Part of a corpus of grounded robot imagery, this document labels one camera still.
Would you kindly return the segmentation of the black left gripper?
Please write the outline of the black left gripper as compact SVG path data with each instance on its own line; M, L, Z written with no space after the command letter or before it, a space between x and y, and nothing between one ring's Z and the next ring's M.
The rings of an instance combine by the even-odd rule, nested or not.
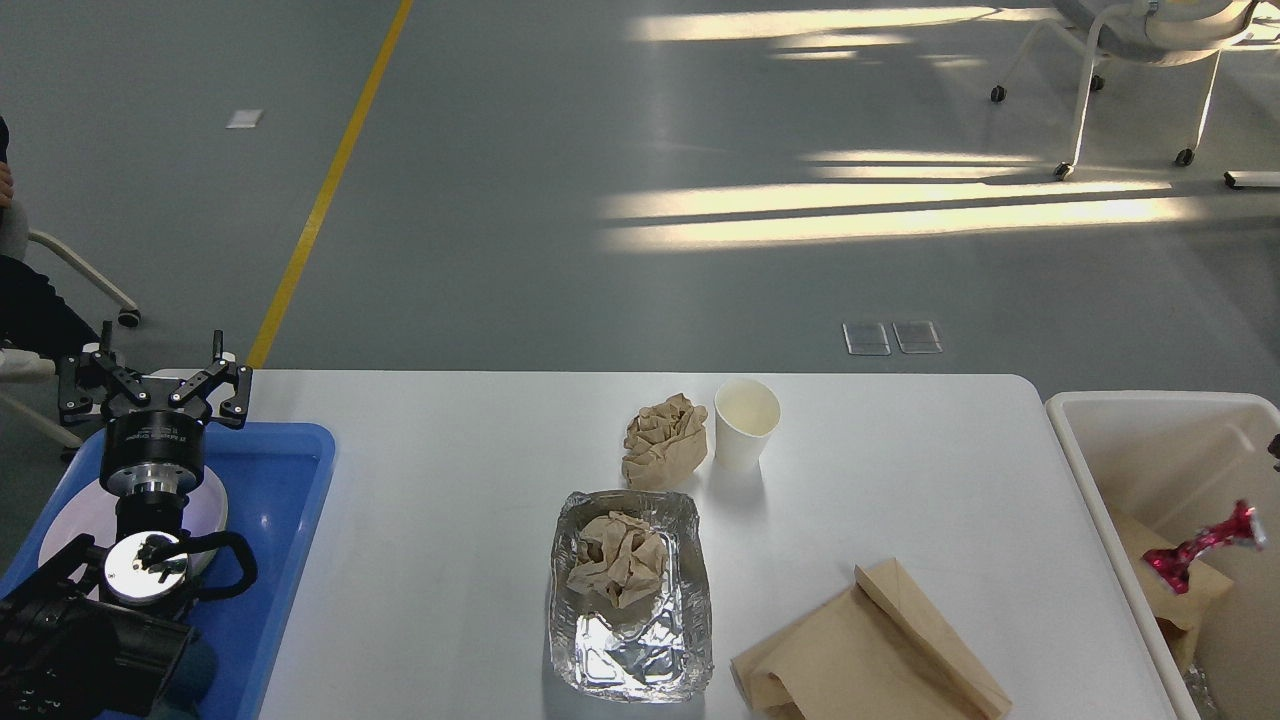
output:
M244 427L253 369L227 352L223 332L215 331L209 365L161 397L118 359L111 338L113 323L105 322L96 345L58 360L60 424L104 416L100 484L106 492L193 492L205 478L205 425Z

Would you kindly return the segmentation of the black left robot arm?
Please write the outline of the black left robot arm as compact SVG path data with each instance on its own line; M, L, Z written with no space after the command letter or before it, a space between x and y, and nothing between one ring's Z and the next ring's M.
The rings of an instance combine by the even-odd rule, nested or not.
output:
M205 478L210 423L246 423L252 372L212 337L210 364L186 379L145 375L100 343L61 357L65 425L100 416L100 486L116 500L115 539L82 533L3 598L3 716L93 719L154 710L196 632L186 615L257 579L247 539L182 525Z

